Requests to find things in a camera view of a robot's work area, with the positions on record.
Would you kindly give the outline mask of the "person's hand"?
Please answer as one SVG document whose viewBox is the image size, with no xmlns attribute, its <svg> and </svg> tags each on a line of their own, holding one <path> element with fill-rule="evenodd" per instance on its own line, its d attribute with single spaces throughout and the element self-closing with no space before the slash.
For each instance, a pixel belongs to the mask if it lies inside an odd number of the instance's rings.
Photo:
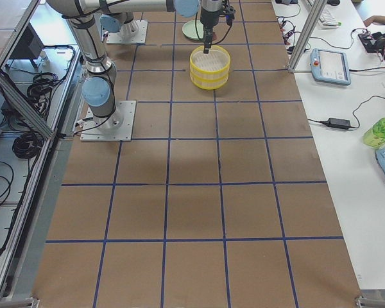
<svg viewBox="0 0 385 308">
<path fill-rule="evenodd" d="M 372 15 L 371 17 L 364 20 L 364 25 L 366 27 L 370 26 L 371 24 L 377 24 L 377 25 L 385 25 L 385 16 L 383 15 Z"/>
</svg>

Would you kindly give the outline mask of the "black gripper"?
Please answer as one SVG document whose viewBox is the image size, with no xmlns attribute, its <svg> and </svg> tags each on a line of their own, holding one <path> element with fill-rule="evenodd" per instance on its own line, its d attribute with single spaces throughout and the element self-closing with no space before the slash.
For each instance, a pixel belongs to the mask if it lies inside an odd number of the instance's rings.
<svg viewBox="0 0 385 308">
<path fill-rule="evenodd" d="M 218 42 L 215 42 L 215 44 L 219 44 L 222 41 L 225 40 L 227 35 L 229 34 L 234 19 L 235 19 L 235 9 L 234 8 L 222 8 L 218 11 L 215 12 L 210 12 L 207 11 L 206 9 L 202 8 L 201 9 L 201 14 L 200 14 L 200 22 L 203 25 L 203 53 L 204 54 L 209 54 L 209 51 L 211 49 L 211 46 L 213 45 L 212 42 L 212 32 L 213 28 L 218 24 L 219 18 L 220 17 L 225 17 L 226 22 L 229 25 L 226 33 L 224 34 L 223 38 L 219 40 Z"/>
</svg>

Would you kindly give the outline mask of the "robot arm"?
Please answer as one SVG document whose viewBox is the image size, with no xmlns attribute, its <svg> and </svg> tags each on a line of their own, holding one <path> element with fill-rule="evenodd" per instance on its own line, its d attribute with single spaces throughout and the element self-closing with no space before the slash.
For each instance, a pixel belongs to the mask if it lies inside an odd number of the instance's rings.
<svg viewBox="0 0 385 308">
<path fill-rule="evenodd" d="M 133 12 L 181 12 L 187 1 L 48 1 L 52 9 L 70 25 L 73 36 L 87 61 L 91 75 L 104 75 L 113 66 L 100 39 L 94 14 Z"/>
<path fill-rule="evenodd" d="M 229 1 L 174 1 L 176 11 L 184 17 L 192 17 L 200 9 L 200 22 L 203 25 L 203 53 L 209 54 L 213 41 L 213 28 L 219 23 L 220 17 L 225 17 L 227 24 L 232 27 L 235 19 L 235 9 Z"/>
</svg>

